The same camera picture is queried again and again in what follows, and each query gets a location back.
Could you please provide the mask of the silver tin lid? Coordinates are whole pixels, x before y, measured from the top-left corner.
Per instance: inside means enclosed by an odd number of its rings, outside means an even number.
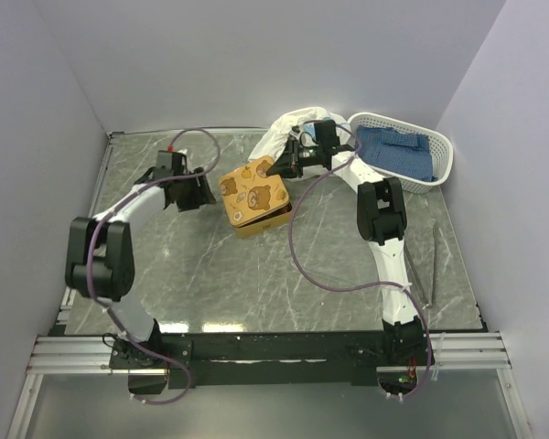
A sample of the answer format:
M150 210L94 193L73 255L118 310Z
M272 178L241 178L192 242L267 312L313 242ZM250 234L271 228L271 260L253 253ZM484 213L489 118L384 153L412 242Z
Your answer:
M241 228L285 208L290 201L283 179L269 175L274 165L264 155L219 179L219 190L230 224Z

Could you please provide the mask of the metal tongs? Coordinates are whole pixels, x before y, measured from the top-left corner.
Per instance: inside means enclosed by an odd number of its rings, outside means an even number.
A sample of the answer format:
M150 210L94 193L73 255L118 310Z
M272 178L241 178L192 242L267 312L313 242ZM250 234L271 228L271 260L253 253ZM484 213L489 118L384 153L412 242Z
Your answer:
M423 308L431 308L435 297L437 221L428 216L408 232L404 241L405 260L409 264Z

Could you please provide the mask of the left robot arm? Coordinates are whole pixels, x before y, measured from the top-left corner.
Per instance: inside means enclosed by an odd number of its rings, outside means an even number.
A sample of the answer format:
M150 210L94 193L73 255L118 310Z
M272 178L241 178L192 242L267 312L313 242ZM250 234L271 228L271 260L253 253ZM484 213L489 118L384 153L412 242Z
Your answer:
M179 212L214 204L202 166L188 167L188 151L160 150L156 164L108 209L70 224L66 285L99 305L131 345L142 367L157 365L164 346L157 321L144 309L134 288L135 234L154 216L174 205Z

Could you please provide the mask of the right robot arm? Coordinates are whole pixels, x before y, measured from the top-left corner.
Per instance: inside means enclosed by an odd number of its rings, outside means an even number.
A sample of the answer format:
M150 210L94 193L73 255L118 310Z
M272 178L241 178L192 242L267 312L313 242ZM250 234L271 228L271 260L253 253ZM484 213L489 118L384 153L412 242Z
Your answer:
M373 283L346 288L333 288L315 280L300 264L293 240L296 214L288 225L288 245L297 270L313 285L329 292L351 293L373 287L382 290L382 354L392 364L400 365L421 352L426 364L433 359L428 324L421 306L411 294L404 258L404 235L407 216L401 182L396 177L382 177L359 158L361 141L355 134L355 145L343 144L337 134L340 127L332 120L312 120L315 139L305 145L305 130L300 124L291 128L283 153L269 169L270 175L299 178L309 166L321 166L326 172L317 177L295 204L299 208L307 195L332 175L339 177L357 196L356 222L361 238L370 247L378 273Z

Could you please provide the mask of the white crumpled shirt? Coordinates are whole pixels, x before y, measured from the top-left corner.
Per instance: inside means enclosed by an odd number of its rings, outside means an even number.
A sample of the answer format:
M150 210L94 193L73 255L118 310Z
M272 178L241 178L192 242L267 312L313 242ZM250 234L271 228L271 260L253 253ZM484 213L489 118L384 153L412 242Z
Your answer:
M287 112L276 119L249 154L247 161L252 162L264 156L270 156L275 161L282 155L292 128L299 126L314 136L315 120L333 120L338 126L336 131L340 141L345 144L350 139L350 134L345 131L350 130L350 125L343 116L323 107L306 107Z

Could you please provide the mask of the gold cookie tin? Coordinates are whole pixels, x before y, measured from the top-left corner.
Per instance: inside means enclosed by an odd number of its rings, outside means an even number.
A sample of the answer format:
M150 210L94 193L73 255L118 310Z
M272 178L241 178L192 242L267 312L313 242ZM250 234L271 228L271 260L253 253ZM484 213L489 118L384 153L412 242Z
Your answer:
M234 227L234 233L238 238L246 239L254 235L262 234L267 230L274 229L287 224L292 214L293 206L291 203L282 208L253 220L241 227Z

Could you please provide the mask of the blue folded cloth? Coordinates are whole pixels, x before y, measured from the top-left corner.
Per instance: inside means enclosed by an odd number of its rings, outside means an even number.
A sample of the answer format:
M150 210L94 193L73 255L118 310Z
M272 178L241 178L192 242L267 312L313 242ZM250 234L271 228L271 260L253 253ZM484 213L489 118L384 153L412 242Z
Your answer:
M360 158L370 166L423 182L433 182L433 159L425 134L402 134L392 127L359 126Z

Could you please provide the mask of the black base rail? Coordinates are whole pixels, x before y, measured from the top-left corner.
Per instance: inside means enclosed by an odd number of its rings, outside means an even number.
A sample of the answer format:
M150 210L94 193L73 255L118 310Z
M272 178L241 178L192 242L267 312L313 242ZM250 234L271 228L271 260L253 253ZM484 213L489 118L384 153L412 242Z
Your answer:
M381 368L434 364L425 336L382 331L163 334L158 358L117 339L109 366L139 395L201 386L347 382L376 386Z

